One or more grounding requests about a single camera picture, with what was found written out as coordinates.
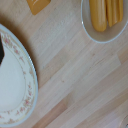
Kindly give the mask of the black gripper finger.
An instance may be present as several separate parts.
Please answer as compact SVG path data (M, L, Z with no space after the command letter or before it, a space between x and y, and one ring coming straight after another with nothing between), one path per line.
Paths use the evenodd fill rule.
M4 49L3 49L2 41L0 40L0 65L2 63L3 58L4 58Z

